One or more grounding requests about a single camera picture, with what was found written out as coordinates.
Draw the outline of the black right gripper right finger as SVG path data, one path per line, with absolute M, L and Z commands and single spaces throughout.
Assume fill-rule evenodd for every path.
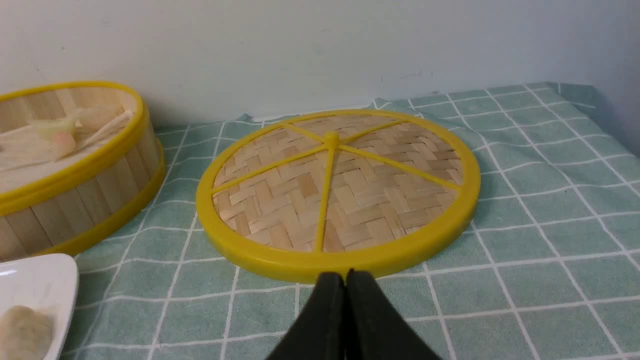
M 375 278 L 351 269 L 346 278 L 347 360 L 439 360 L 404 321 Z

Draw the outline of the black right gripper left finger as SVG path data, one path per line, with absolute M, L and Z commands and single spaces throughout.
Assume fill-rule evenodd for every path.
M 343 360 L 344 305 L 343 278 L 334 272 L 321 273 L 299 316 L 268 360 Z

